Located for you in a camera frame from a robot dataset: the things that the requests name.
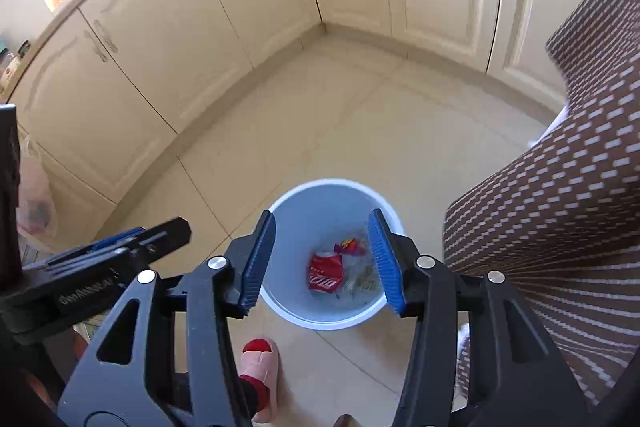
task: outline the foot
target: foot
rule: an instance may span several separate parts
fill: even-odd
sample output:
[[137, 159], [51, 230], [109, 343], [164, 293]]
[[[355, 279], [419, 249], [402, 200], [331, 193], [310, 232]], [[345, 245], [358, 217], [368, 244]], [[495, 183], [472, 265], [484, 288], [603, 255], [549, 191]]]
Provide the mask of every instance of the foot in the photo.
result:
[[276, 416], [279, 365], [278, 348], [271, 339], [254, 339], [242, 348], [240, 378], [246, 377], [258, 392], [256, 423], [270, 423]]

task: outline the red sock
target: red sock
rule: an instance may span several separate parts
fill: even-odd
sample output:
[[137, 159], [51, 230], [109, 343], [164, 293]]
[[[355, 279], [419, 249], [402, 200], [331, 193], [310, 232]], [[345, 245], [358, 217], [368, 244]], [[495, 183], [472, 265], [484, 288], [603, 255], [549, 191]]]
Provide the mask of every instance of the red sock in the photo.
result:
[[[245, 351], [271, 352], [271, 346], [263, 339], [254, 339], [242, 348], [242, 352], [244, 353]], [[249, 375], [240, 375], [239, 378], [246, 380], [254, 387], [255, 392], [258, 395], [258, 409], [256, 412], [260, 412], [262, 409], [267, 407], [269, 403], [269, 388], [260, 380], [250, 377]]]

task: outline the metal screw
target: metal screw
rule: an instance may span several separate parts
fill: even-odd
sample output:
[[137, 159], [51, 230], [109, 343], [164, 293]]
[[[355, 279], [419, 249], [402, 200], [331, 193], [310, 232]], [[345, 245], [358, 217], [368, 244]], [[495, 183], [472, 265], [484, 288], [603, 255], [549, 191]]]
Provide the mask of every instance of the metal screw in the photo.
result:
[[212, 270], [219, 270], [226, 266], [226, 259], [221, 255], [217, 255], [207, 261], [207, 266]]
[[498, 272], [498, 270], [491, 270], [491, 272], [489, 272], [487, 277], [489, 277], [489, 280], [491, 282], [496, 284], [500, 284], [501, 282], [504, 282], [504, 273]]
[[415, 261], [415, 264], [417, 264], [420, 268], [430, 269], [436, 266], [436, 260], [430, 255], [421, 255]]
[[138, 282], [141, 284], [151, 282], [155, 278], [156, 272], [154, 272], [153, 270], [142, 270], [142, 272], [138, 274]]

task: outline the bucket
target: bucket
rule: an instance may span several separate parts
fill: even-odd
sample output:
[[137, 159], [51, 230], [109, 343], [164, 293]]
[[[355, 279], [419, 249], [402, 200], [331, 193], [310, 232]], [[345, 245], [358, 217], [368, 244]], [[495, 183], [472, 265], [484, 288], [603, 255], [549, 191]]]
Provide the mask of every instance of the bucket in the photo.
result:
[[341, 330], [364, 322], [386, 304], [382, 284], [377, 293], [333, 306], [327, 295], [307, 287], [311, 254], [358, 232], [366, 233], [374, 208], [385, 215], [391, 232], [404, 235], [396, 211], [369, 187], [349, 180], [316, 180], [300, 185], [273, 203], [276, 240], [260, 295], [289, 322], [311, 330]]

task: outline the black pants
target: black pants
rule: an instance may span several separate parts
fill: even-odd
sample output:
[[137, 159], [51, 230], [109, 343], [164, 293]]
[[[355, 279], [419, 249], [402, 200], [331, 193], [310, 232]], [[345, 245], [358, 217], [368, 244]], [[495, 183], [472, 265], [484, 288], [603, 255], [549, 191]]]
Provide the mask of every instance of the black pants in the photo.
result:
[[[244, 393], [249, 416], [253, 417], [258, 409], [258, 392], [246, 380], [238, 378]], [[191, 393], [189, 391], [189, 373], [176, 373], [174, 378], [174, 405], [185, 411], [191, 411]]]

